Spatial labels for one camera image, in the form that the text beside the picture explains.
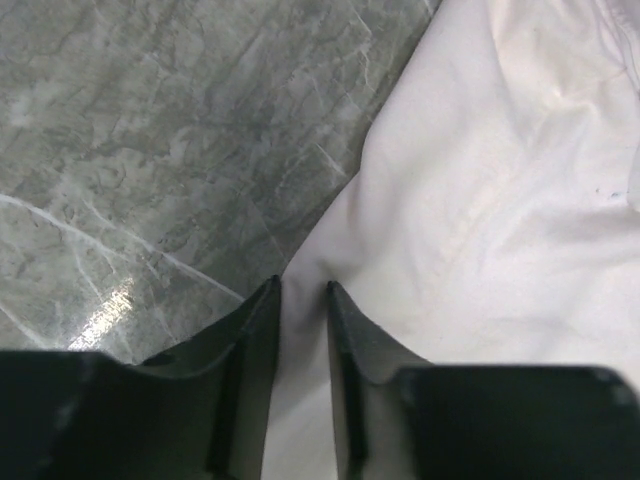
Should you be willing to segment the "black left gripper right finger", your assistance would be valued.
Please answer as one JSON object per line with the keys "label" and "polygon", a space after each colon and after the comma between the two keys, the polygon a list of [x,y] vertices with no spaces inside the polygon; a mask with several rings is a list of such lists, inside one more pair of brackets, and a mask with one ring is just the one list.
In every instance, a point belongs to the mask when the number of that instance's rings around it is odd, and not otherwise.
{"label": "black left gripper right finger", "polygon": [[635,479],[639,399],[596,366],[438,365],[327,286],[342,479]]}

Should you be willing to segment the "cream white t-shirt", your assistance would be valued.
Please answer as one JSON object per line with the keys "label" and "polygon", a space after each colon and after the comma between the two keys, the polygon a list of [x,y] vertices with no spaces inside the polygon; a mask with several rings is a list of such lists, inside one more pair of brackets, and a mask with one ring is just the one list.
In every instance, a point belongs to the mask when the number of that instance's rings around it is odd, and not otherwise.
{"label": "cream white t-shirt", "polygon": [[266,479],[333,479],[326,284],[444,363],[639,379],[639,5],[445,1],[289,263]]}

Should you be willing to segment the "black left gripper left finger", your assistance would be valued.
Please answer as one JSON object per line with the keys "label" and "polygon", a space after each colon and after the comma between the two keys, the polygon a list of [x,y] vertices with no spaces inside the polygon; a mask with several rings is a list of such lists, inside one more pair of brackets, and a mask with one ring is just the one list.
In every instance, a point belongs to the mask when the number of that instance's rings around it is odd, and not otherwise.
{"label": "black left gripper left finger", "polygon": [[97,351],[1,355],[5,479],[257,479],[281,283],[138,365]]}

